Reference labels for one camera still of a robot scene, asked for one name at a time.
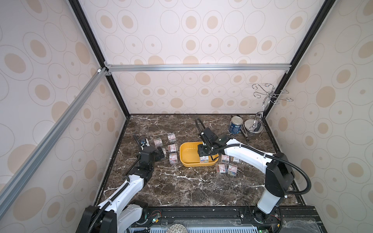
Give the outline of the yellow plastic storage tray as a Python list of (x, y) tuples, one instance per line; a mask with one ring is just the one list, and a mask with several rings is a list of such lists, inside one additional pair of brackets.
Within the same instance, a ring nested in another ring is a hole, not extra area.
[(198, 154), (198, 145), (202, 142), (186, 142), (180, 146), (180, 161), (185, 167), (206, 167), (213, 166), (219, 160), (219, 155), (208, 156), (208, 161), (201, 163)]

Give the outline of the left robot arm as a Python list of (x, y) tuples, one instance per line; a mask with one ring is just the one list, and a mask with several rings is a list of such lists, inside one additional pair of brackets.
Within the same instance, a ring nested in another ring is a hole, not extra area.
[(138, 155), (138, 166), (125, 175), (124, 183), (104, 202), (85, 209), (78, 225), (78, 233), (125, 233), (135, 222), (148, 224), (148, 205), (132, 198), (151, 179), (154, 163), (164, 158), (163, 150), (143, 146)]

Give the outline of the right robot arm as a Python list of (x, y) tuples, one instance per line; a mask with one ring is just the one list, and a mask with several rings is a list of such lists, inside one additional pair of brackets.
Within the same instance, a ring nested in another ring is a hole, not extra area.
[[(228, 155), (238, 158), (247, 164), (257, 168), (265, 174), (265, 188), (256, 207), (251, 210), (251, 215), (257, 222), (263, 222), (269, 218), (275, 207), (289, 195), (303, 195), (311, 190), (312, 183), (309, 176), (298, 166), (288, 161), (282, 152), (276, 154), (258, 150), (252, 146), (240, 143), (232, 136), (217, 136), (207, 128), (202, 120), (195, 119), (202, 145), (198, 146), (199, 156)], [(294, 170), (298, 171), (306, 180), (307, 186), (300, 191), (289, 191), (294, 181)]]

